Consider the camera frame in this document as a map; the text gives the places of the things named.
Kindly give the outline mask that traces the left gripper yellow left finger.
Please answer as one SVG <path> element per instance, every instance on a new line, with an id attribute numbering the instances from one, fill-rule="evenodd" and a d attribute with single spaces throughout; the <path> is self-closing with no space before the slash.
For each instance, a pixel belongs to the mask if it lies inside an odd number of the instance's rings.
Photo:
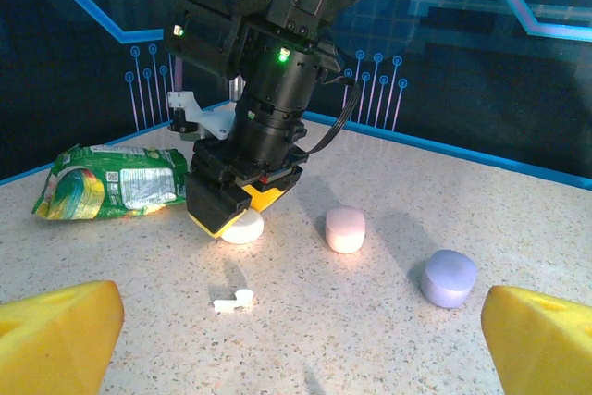
<path id="1" fill-rule="evenodd" d="M 0 304 L 0 395 L 98 395 L 123 323 L 111 280 Z"/>

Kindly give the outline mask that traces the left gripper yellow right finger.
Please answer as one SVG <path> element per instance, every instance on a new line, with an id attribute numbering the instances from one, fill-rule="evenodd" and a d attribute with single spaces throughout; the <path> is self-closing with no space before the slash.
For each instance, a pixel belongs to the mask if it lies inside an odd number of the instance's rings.
<path id="1" fill-rule="evenodd" d="M 592 395 L 592 307 L 494 286 L 481 328 L 504 395 Z"/>

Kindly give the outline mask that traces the white earbud charging case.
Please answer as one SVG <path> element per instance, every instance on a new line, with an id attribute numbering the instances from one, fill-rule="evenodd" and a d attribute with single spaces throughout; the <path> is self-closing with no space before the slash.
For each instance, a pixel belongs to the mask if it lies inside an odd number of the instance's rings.
<path id="1" fill-rule="evenodd" d="M 264 232 L 265 221 L 259 212 L 250 208 L 227 228 L 221 238 L 240 245 L 256 241 Z"/>

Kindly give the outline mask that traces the pink earbud charging case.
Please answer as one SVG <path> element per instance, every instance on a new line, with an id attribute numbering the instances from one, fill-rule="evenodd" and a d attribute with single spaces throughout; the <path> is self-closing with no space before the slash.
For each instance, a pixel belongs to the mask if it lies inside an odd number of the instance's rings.
<path id="1" fill-rule="evenodd" d="M 364 214 L 351 206 L 340 206 L 327 211 L 325 237 L 327 245 L 337 253 L 358 252 L 365 237 Z"/>

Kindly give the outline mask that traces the white stemmed earbud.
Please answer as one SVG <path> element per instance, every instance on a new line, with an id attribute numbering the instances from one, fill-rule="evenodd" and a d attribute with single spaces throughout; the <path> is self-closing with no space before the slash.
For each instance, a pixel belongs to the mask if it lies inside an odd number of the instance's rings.
<path id="1" fill-rule="evenodd" d="M 233 299 L 213 300 L 213 306 L 217 313 L 231 312 L 235 309 L 248 307 L 254 298 L 254 292 L 249 289 L 239 289 L 234 292 Z"/>

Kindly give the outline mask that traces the lavender earbud charging case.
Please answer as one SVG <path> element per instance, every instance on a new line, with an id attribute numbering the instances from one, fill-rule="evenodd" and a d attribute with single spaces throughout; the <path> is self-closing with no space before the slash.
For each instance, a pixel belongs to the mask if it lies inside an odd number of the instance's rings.
<path id="1" fill-rule="evenodd" d="M 439 250 L 425 263 L 420 287 L 434 305 L 454 309 L 461 306 L 477 278 L 475 262 L 463 253 Z"/>

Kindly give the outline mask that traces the green snack packet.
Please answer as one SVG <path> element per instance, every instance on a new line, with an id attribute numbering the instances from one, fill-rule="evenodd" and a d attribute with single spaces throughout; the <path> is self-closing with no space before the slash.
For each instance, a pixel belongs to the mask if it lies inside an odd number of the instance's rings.
<path id="1" fill-rule="evenodd" d="M 55 160 L 32 212 L 54 221 L 146 216 L 185 202 L 187 172 L 176 149 L 77 145 Z"/>

